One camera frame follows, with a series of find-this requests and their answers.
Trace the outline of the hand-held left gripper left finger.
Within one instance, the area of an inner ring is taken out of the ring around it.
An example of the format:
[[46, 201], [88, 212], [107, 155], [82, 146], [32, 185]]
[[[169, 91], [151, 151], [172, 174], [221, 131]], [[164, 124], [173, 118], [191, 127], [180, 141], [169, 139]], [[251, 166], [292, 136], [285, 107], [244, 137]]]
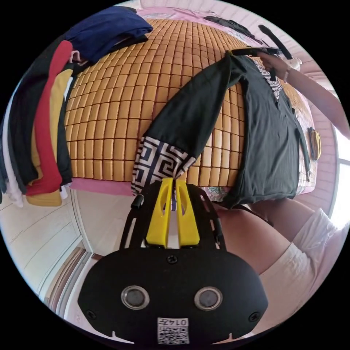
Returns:
[[148, 232], [145, 238], [148, 245], [167, 248], [172, 193], [173, 179], [164, 178], [160, 182]]

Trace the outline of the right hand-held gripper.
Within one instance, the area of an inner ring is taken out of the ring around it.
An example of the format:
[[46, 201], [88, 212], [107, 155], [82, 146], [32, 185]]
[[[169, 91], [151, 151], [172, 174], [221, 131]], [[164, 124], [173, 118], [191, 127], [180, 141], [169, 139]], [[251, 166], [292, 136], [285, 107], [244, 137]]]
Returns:
[[227, 51], [227, 53], [231, 56], [247, 55], [252, 57], [258, 57], [258, 53], [280, 55], [280, 49], [273, 47], [243, 47]]

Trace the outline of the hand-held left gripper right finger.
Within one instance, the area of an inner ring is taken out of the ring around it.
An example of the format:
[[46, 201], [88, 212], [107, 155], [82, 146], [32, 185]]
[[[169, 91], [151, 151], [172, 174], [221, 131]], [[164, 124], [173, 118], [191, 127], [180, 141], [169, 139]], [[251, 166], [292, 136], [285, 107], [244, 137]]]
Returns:
[[184, 180], [175, 181], [175, 192], [179, 246], [197, 246], [200, 242], [200, 236], [187, 184]]

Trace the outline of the person's right hand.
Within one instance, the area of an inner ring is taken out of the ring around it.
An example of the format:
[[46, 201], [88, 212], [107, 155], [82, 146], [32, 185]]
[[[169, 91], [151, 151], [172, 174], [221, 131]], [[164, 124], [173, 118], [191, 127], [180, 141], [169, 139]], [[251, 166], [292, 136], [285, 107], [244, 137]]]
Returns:
[[269, 72], [274, 71], [276, 77], [287, 82], [291, 67], [286, 62], [275, 55], [269, 55], [263, 52], [259, 52], [258, 57], [261, 59], [265, 70]]

